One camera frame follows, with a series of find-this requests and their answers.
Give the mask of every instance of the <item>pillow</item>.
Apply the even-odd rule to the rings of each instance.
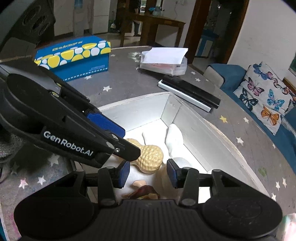
[[[241,86],[261,105],[283,116],[296,104],[294,93],[263,62],[248,68]]]
[[[246,90],[241,85],[233,92],[247,108],[253,112],[256,117],[271,131],[273,135],[278,131],[282,115],[279,112],[269,109],[262,105],[257,98],[254,98],[249,90]]]

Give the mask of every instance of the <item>gray table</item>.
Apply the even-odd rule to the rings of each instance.
[[[97,107],[136,96],[162,92],[164,90],[157,86],[158,81],[162,78],[161,74],[138,69],[139,55],[141,51],[148,49],[150,48],[113,49],[110,53],[109,71],[94,74],[88,79],[73,80],[69,84],[86,95]],[[238,147],[270,196],[272,196],[272,193],[276,195],[276,201],[283,209],[283,213],[295,212],[296,176],[283,155],[277,148],[273,147],[273,143],[267,135],[261,131],[255,121],[242,108],[223,91],[211,82],[206,81],[197,71],[188,67],[186,74],[181,77],[221,99],[220,107],[210,113],[190,103],[189,105],[203,118],[219,128]],[[227,119],[227,123],[220,119],[221,116]],[[244,141],[243,145],[237,142],[237,138]],[[0,184],[2,214],[10,240],[19,238],[13,221],[15,206],[28,195],[72,170],[71,164],[61,159],[58,161],[58,165],[53,163],[51,166],[48,161],[50,155],[51,153],[28,145],[17,155],[17,164],[20,166],[17,173],[11,174],[8,179]],[[46,182],[41,186],[37,182],[38,177],[42,176],[44,176]],[[26,178],[28,186],[25,186],[25,189],[19,188],[20,179],[24,178]],[[283,178],[286,179],[286,188],[282,184]],[[279,190],[276,188],[276,182],[279,182]]]

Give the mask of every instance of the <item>blue shoe box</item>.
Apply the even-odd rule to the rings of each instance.
[[[87,36],[39,49],[34,62],[65,82],[107,71],[111,43]]]

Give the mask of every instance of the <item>white paper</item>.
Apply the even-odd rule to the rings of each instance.
[[[188,48],[152,48],[145,54],[143,64],[181,64]]]

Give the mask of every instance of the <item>blue sofa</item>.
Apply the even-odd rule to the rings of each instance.
[[[274,136],[263,123],[257,119],[257,117],[248,110],[246,105],[233,93],[246,74],[246,70],[239,65],[232,64],[211,64],[212,67],[223,79],[224,82],[220,87],[231,99],[233,99],[245,112],[247,112],[253,120],[261,127],[261,129],[268,135],[272,142],[283,154],[285,159],[296,174],[296,140],[293,133],[288,131],[283,125],[276,135]],[[296,130],[296,107],[293,108],[288,114],[285,115],[285,119]]]

